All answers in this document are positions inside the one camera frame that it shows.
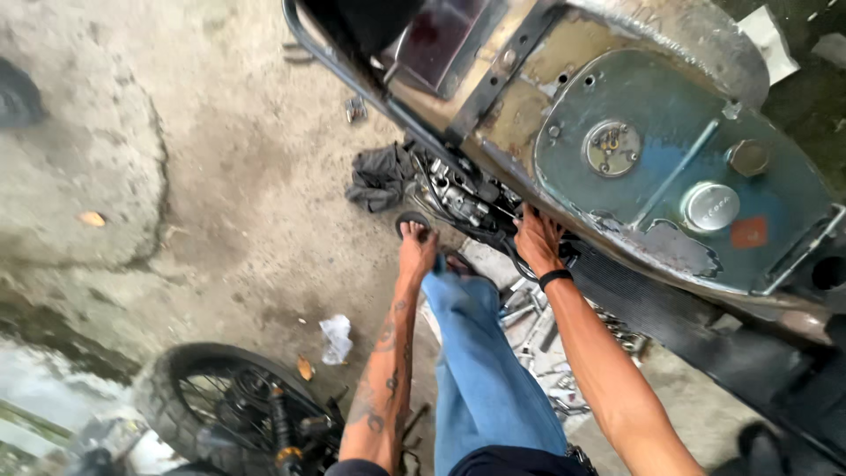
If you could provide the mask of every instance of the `black tire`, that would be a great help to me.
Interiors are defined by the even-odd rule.
[[[269,370],[283,379],[290,395],[299,393],[294,397],[322,413],[308,390],[286,368],[235,346],[205,342],[176,346],[145,366],[134,385],[135,407],[150,428],[190,462],[209,462],[229,476],[277,476],[272,453],[241,446],[215,451],[198,448],[196,438],[205,424],[185,401],[179,379],[192,368],[226,359],[239,359]]]
[[[44,117],[41,93],[30,77],[0,58],[0,127],[26,127]]]

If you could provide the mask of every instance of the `red sticker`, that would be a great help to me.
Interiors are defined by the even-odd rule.
[[[763,216],[732,223],[732,246],[738,249],[757,248],[766,244],[766,218]]]

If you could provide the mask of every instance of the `shock absorber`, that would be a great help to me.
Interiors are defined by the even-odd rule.
[[[270,394],[270,418],[276,435],[276,467],[282,476],[301,476],[299,460],[303,452],[294,445],[294,426],[288,420],[285,409],[285,390],[274,385]]]

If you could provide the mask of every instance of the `jeans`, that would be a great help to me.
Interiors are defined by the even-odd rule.
[[[461,458],[489,445],[563,456],[561,423],[499,326],[497,289],[444,269],[440,256],[422,286],[443,342],[435,367],[435,476],[447,476]]]

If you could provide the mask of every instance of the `hex bolt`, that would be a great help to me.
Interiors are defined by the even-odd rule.
[[[508,50],[503,55],[503,66],[507,69],[510,69],[514,66],[514,63],[517,61],[517,52],[514,50]]]

